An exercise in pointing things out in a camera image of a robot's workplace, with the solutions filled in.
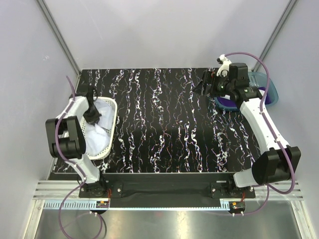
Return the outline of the pale lavender towel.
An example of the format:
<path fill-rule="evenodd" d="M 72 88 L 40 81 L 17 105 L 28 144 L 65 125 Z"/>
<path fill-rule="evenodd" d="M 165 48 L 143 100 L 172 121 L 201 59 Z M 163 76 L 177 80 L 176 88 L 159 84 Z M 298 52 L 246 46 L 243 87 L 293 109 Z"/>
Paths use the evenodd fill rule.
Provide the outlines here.
<path fill-rule="evenodd" d="M 94 105 L 101 114 L 99 122 L 91 125 L 84 121 L 86 153 L 90 156 L 98 156 L 109 146 L 115 113 L 111 105 L 102 99 L 97 99 Z"/>

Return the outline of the purple towel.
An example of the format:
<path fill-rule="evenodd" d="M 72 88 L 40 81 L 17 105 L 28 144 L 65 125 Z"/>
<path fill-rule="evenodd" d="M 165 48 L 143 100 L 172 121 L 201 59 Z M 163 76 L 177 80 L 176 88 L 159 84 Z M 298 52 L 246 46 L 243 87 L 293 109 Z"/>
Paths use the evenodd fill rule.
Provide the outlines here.
<path fill-rule="evenodd" d="M 236 90 L 234 94 L 230 96 L 225 95 L 217 97 L 217 100 L 224 107 L 239 109 L 244 102 L 248 102 L 253 99 L 256 99 L 257 103 L 259 103 L 265 92 L 265 87 L 246 87 Z"/>

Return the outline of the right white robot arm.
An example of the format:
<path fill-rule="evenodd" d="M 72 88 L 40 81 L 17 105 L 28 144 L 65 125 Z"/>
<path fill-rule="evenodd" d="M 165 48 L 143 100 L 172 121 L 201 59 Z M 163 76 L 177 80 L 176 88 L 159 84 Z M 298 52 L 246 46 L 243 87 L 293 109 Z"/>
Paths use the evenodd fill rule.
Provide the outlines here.
<path fill-rule="evenodd" d="M 229 96 L 257 139 L 261 155 L 250 169 L 233 175 L 233 181 L 226 185 L 229 196 L 238 197 L 249 186 L 271 185 L 286 180 L 290 180 L 291 188 L 294 188 L 301 151 L 297 146 L 290 146 L 279 133 L 265 106 L 267 94 L 251 85 L 245 63 L 225 63 L 219 68 L 204 71 L 193 92 L 212 97 Z"/>

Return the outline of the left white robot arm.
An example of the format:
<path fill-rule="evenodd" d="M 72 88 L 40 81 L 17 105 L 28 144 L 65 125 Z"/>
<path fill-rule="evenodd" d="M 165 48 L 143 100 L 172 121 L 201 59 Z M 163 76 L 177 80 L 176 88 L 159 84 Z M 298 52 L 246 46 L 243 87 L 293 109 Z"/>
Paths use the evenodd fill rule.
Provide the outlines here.
<path fill-rule="evenodd" d="M 80 190 L 103 197 L 108 185 L 101 171 L 86 155 L 86 142 L 80 120 L 89 124 L 99 122 L 101 114 L 94 105 L 95 88 L 73 92 L 67 107 L 57 117 L 45 122 L 48 146 L 51 156 L 63 159 L 82 179 Z"/>

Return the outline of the white plastic basket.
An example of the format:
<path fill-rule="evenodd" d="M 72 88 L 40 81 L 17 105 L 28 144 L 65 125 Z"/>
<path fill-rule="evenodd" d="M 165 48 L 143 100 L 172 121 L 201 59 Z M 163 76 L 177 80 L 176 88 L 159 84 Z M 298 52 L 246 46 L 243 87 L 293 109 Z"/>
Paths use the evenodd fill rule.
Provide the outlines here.
<path fill-rule="evenodd" d="M 94 105 L 101 114 L 99 122 L 91 125 L 82 118 L 80 126 L 85 137 L 88 158 L 100 160 L 111 152 L 118 106 L 115 100 L 107 97 L 98 97 Z"/>

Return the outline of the teal transparent plastic tray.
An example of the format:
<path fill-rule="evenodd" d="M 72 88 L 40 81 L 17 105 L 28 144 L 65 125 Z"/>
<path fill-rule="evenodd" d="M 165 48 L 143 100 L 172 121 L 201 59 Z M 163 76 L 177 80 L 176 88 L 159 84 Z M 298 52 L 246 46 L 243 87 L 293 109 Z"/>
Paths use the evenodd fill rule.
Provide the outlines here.
<path fill-rule="evenodd" d="M 250 86 L 257 87 L 263 95 L 267 86 L 267 75 L 261 72 L 249 72 L 248 76 L 250 80 Z M 276 87 L 273 84 L 272 80 L 270 80 L 269 88 L 265 99 L 265 105 L 267 107 L 273 106 L 278 102 L 278 99 L 279 96 Z M 239 111 L 236 107 L 236 104 L 233 101 L 231 101 L 228 96 L 215 97 L 214 100 L 218 108 L 221 110 L 228 112 Z"/>

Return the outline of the left connector box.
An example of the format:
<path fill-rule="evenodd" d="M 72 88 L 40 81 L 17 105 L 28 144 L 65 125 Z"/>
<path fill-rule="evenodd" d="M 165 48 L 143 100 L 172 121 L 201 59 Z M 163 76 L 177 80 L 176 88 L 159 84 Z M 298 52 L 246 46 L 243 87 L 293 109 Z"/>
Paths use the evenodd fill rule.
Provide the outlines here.
<path fill-rule="evenodd" d="M 97 201 L 96 208 L 106 209 L 109 208 L 110 201 Z"/>

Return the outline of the connector box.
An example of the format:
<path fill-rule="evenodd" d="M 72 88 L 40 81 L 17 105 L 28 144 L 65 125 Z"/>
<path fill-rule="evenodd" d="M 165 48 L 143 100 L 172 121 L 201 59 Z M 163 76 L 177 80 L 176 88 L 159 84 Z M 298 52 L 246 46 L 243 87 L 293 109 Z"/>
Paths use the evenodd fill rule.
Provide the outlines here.
<path fill-rule="evenodd" d="M 246 208 L 246 203 L 244 201 L 230 203 L 231 210 L 245 211 L 245 208 Z"/>
<path fill-rule="evenodd" d="M 106 209 L 109 208 L 110 201 L 97 201 L 96 208 Z"/>

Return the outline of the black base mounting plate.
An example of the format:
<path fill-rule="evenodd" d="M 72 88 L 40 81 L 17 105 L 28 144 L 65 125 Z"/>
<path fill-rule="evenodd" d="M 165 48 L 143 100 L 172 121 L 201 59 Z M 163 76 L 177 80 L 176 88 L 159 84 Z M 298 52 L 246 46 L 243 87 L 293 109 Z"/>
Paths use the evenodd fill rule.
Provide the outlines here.
<path fill-rule="evenodd" d="M 104 183 L 85 184 L 81 198 L 110 199 L 111 209 L 210 209 L 221 199 L 254 199 L 250 188 L 235 188 L 232 173 L 106 173 Z"/>

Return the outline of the right connector box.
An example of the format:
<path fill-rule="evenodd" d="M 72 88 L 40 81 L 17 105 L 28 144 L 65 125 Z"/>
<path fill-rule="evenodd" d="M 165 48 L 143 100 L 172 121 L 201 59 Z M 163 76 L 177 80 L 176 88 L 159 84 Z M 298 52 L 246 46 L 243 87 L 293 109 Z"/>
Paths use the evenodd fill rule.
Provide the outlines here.
<path fill-rule="evenodd" d="M 245 208 L 246 208 L 246 203 L 244 201 L 230 203 L 231 210 L 245 211 Z"/>

